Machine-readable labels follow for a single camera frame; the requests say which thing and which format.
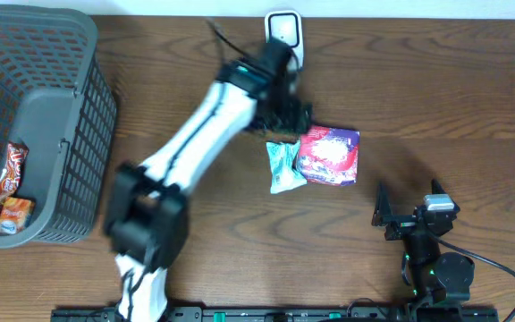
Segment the wood grain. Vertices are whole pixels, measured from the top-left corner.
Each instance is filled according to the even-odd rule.
[[[147,157],[188,119],[217,58],[198,18],[94,19],[120,100],[107,194],[117,165]],[[260,19],[219,22],[250,51],[263,41]],[[378,181],[408,212],[438,178],[462,208],[446,240],[515,269],[515,21],[306,19],[304,35],[302,96],[318,123],[361,131],[359,183],[270,195],[265,139],[239,135],[192,197],[170,296],[219,306],[408,296],[401,242],[370,226]],[[118,278],[99,228],[73,245],[0,250],[0,321],[117,301]],[[515,304],[515,280],[481,263],[471,292],[501,318]]]

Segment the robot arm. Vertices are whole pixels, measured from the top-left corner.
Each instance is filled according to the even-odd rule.
[[[118,312],[157,321],[166,309],[166,270],[188,235],[188,198],[226,143],[246,128],[306,132],[310,107],[291,94],[294,54],[272,39],[258,58],[222,67],[197,112],[140,166],[122,165],[104,231],[123,276]]]

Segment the snack package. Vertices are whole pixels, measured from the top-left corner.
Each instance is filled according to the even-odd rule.
[[[21,144],[7,143],[7,157],[0,178],[0,214],[5,200],[19,188],[21,169],[28,153],[27,147]]]
[[[300,141],[297,169],[309,182],[345,186],[357,181],[359,131],[312,126]]]
[[[293,169],[293,161],[300,149],[300,143],[266,143],[269,166],[272,170],[272,194],[288,191],[306,184],[308,181]]]
[[[23,230],[29,219],[35,202],[27,199],[9,197],[5,200],[0,216],[0,233],[15,234]]]

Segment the white object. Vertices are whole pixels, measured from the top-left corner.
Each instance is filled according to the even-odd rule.
[[[17,233],[17,225],[13,220],[4,220],[0,223],[0,233],[15,234]]]
[[[127,272],[132,272],[132,286],[140,279],[144,266],[134,258],[128,255],[117,255],[116,265],[118,266],[121,276]],[[162,317],[168,305],[166,299],[166,269],[159,268],[152,274],[144,275],[140,287],[132,295],[132,321],[157,321]],[[125,318],[129,313],[129,283],[130,278],[122,282],[122,299],[118,306],[118,312]]]
[[[226,143],[253,119],[257,101],[247,94],[248,92],[231,83],[215,81],[196,113],[166,145],[142,163],[147,168],[146,176],[154,181],[165,178],[166,186],[176,183],[184,194],[191,194],[202,174]],[[172,157],[182,146],[184,148],[178,154],[173,167],[166,173]],[[133,273],[133,285],[139,281],[144,270],[141,263],[129,256],[117,256],[116,264],[121,276],[128,272]],[[118,312],[124,318],[128,318],[130,304],[129,282],[129,279],[124,281],[122,300],[118,306]],[[156,322],[160,319],[167,305],[165,283],[166,270],[162,268],[152,274],[145,274],[139,288],[132,295],[131,322]]]
[[[326,160],[329,163],[338,165],[347,159],[349,146],[347,146],[347,140],[341,138],[317,140],[313,142],[311,154],[317,157],[317,159]]]
[[[171,172],[166,175],[170,159],[184,141],[212,113],[220,99],[224,86],[223,102],[215,115],[197,132],[174,162]],[[164,184],[176,183],[186,195],[190,194],[202,174],[214,161],[225,144],[239,131],[246,128],[254,117],[257,101],[248,97],[248,92],[231,83],[215,81],[196,113],[180,128],[174,137],[142,165],[146,175],[155,181],[166,176]]]
[[[454,201],[446,193],[426,195],[425,205],[428,211],[454,209]]]
[[[266,15],[266,41],[277,38],[293,49],[299,61],[298,69],[303,67],[303,31],[301,16],[293,10],[274,11]]]
[[[86,14],[263,17],[277,8],[293,8],[303,17],[515,19],[515,0],[0,0],[71,8]]]
[[[308,181],[293,168],[293,161],[300,151],[300,143],[266,143],[269,166],[272,170],[272,194],[293,190]]]

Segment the red snack bag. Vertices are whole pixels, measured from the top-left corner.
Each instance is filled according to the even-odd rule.
[[[357,181],[358,131],[312,126],[300,137],[297,169],[309,182],[345,186]]]
[[[21,144],[7,143],[7,158],[0,178],[0,215],[5,200],[12,196],[21,183],[21,169],[29,149]]]

